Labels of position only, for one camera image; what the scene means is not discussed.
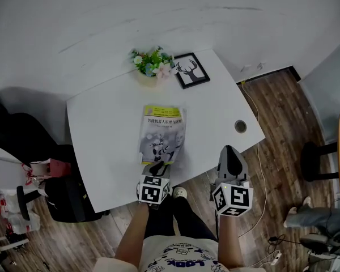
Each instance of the sneaker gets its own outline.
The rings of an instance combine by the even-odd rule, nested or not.
[[[294,215],[294,214],[297,214],[297,207],[295,207],[295,206],[292,207],[292,208],[290,208],[290,210],[288,211],[288,214],[287,214],[287,215]],[[288,228],[286,221],[287,221],[287,218],[286,218],[286,220],[283,222],[283,226],[284,226],[285,228]]]
[[[187,198],[188,193],[186,192],[185,188],[181,188],[180,186],[174,188],[174,194],[173,194],[174,198],[178,198],[178,197],[185,197]]]
[[[312,205],[312,201],[311,201],[311,197],[307,197],[304,199],[304,202],[302,203],[302,205],[308,205],[309,207],[313,207]]]

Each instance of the floor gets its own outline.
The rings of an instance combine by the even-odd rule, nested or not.
[[[299,157],[303,144],[314,141],[321,145],[322,136],[312,109],[292,74],[288,70],[279,71],[247,82],[244,89],[258,106],[260,125],[266,136],[259,149],[267,185],[265,214],[252,232],[240,238],[245,264],[251,265],[267,255],[269,237],[285,234],[287,240],[298,241],[300,236],[310,232],[309,229],[283,227],[292,206],[300,205],[306,196],[312,197],[315,206],[330,206],[333,193],[331,181],[305,182],[301,177]],[[256,113],[247,96],[246,99]],[[265,201],[257,146],[243,152],[243,156],[249,165],[254,200],[252,210],[239,220],[239,235],[253,227]],[[326,158],[322,160],[321,169],[329,170]],[[193,210],[212,231],[215,231],[214,206],[208,201],[208,190],[209,182],[215,178],[212,169],[183,184]],[[41,230],[28,234],[31,242],[26,245],[27,252],[9,251],[9,259],[17,266],[7,269],[46,272],[42,263],[45,261],[51,272],[92,271],[98,257],[114,256],[136,205],[131,203],[113,209],[110,215],[96,222],[66,224],[54,222],[44,199],[37,199],[35,212],[41,217]],[[283,242],[279,249],[282,258],[277,266],[264,265],[266,271],[302,271],[308,259],[305,248]]]

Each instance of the white flowers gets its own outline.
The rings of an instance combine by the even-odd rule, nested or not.
[[[170,74],[177,73],[177,69],[174,67],[173,69],[170,67],[170,63],[159,63],[159,67],[152,71],[156,74],[158,79],[166,79],[170,76]]]
[[[138,63],[141,63],[142,62],[142,57],[141,56],[136,56],[134,58],[134,64],[137,65]]]

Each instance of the book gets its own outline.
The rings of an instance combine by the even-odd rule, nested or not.
[[[139,150],[142,164],[174,163],[185,140],[183,115],[176,107],[144,107]]]

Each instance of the picture frame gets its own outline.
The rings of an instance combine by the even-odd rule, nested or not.
[[[177,79],[183,89],[210,81],[209,76],[193,52],[176,56],[174,64],[178,71]]]

